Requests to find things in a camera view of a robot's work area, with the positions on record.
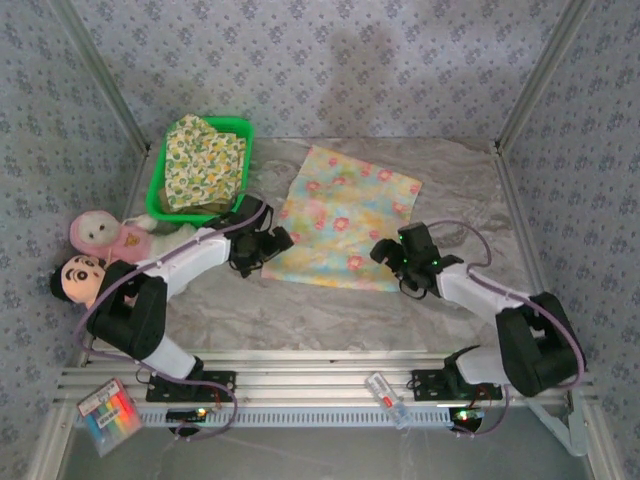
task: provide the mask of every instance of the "pastel floral cloth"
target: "pastel floral cloth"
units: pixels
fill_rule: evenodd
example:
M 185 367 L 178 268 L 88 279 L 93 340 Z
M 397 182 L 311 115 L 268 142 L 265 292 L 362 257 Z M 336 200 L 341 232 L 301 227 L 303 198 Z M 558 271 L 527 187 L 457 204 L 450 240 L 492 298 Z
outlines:
M 165 188 L 173 211 L 228 204 L 242 183 L 246 140 L 186 115 L 167 132 Z
M 421 186 L 414 178 L 311 147 L 280 213 L 295 246 L 266 263 L 263 278 L 397 291 L 391 271 L 369 252 L 409 223 Z

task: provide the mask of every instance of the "colored marker pack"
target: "colored marker pack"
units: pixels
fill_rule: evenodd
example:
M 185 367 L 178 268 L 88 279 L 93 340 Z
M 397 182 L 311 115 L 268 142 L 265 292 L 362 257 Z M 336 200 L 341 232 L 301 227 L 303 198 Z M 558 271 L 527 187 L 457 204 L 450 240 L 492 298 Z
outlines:
M 78 403 L 78 410 L 101 457 L 142 428 L 131 398 L 117 378 Z

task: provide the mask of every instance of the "pink doll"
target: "pink doll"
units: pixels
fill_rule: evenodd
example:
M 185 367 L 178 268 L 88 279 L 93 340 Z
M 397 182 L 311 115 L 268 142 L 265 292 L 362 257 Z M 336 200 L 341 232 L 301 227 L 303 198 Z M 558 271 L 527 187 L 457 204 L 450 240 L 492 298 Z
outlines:
M 69 237 L 76 250 L 107 263 L 123 260 L 135 264 L 155 258 L 180 245 L 196 233 L 184 224 L 168 235 L 150 233 L 158 221 L 144 214 L 124 223 L 103 210 L 85 212 L 71 224 Z

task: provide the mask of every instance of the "green plastic basket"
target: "green plastic basket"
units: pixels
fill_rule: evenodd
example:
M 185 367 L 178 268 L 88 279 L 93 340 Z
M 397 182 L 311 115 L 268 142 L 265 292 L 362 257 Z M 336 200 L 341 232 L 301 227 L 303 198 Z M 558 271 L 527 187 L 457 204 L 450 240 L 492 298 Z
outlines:
M 249 161 L 251 159 L 251 148 L 253 146 L 253 127 L 244 118 L 239 117 L 202 117 L 209 125 L 222 133 L 235 133 L 238 137 L 247 140 L 247 146 L 244 154 L 244 165 L 242 171 L 242 186 L 244 190 L 247 188 L 247 179 L 249 177 Z M 218 215 L 191 215 L 179 213 L 164 213 L 158 199 L 158 192 L 164 188 L 164 165 L 167 159 L 167 142 L 162 144 L 162 149 L 158 155 L 156 169 L 151 178 L 151 185 L 147 192 L 147 211 L 149 215 L 158 220 L 171 223 L 190 223 L 195 227 L 201 227 L 204 223 Z M 232 210 L 235 212 L 242 203 L 243 195 L 238 197 L 236 204 Z

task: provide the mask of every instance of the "black hair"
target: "black hair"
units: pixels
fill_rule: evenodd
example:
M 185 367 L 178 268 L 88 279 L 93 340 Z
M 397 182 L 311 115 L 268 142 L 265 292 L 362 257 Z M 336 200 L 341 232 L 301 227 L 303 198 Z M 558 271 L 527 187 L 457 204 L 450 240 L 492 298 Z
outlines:
M 73 300 L 69 298 L 69 296 L 64 292 L 64 288 L 62 288 L 62 267 L 64 264 L 60 265 L 51 275 L 51 279 L 49 280 L 49 288 L 51 289 L 51 293 L 54 297 L 59 298 L 60 300 L 64 300 L 65 302 L 74 303 Z

